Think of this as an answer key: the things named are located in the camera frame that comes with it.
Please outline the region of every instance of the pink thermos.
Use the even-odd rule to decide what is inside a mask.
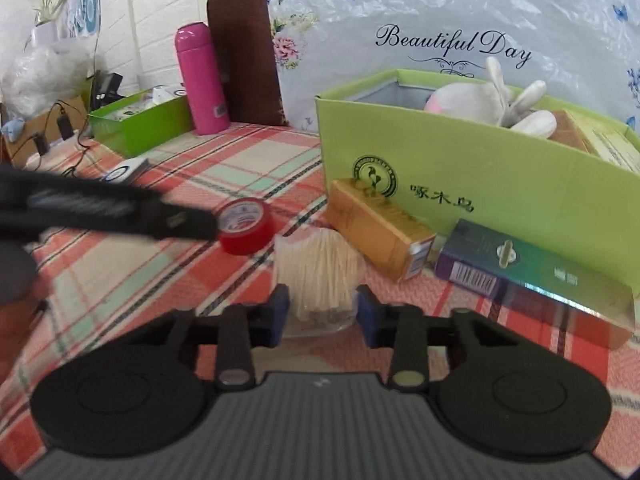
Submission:
[[[226,130],[231,122],[222,93],[209,27],[190,23],[175,34],[175,50],[198,135]]]

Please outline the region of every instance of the charger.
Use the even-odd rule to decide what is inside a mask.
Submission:
[[[38,154],[43,157],[49,153],[49,141],[47,137],[45,137],[43,132],[36,132],[33,134],[33,142],[36,145],[36,149],[38,150]]]
[[[66,110],[62,106],[60,107],[60,116],[56,122],[58,123],[58,130],[60,131],[62,140],[67,140],[74,136],[74,129],[73,126],[71,126],[71,120],[69,120],[69,116],[66,114]]]

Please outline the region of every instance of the tape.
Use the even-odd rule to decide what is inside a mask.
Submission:
[[[257,198],[241,198],[225,205],[218,213],[218,226],[218,240],[229,254],[257,253],[275,234],[269,206]]]

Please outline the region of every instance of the bunny ear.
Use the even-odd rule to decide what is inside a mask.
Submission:
[[[546,94],[546,83],[538,80],[527,86],[522,93],[516,97],[516,100],[511,104],[511,114],[515,118],[519,118],[525,112],[527,112],[533,105],[535,105]]]
[[[506,110],[509,107],[509,101],[511,100],[511,91],[507,85],[504,84],[504,77],[502,76],[502,67],[500,66],[500,62],[495,59],[495,57],[489,56],[485,60],[484,65],[489,73],[491,82],[494,84],[494,87],[498,92],[502,109]]]
[[[517,124],[514,124],[511,129],[514,132],[520,132],[529,137],[548,139],[554,134],[556,126],[555,115],[548,110],[539,110],[525,117]]]

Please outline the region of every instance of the green cardboard box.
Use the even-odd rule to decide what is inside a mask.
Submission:
[[[640,176],[506,128],[422,110],[453,75],[389,70],[316,98],[327,184],[356,176],[437,232],[459,218],[521,238],[640,292]],[[625,124],[555,98],[616,128]]]
[[[95,138],[114,152],[130,158],[193,130],[186,96],[177,97],[121,121],[109,117],[115,111],[140,101],[148,92],[140,92],[91,112],[89,121]]]

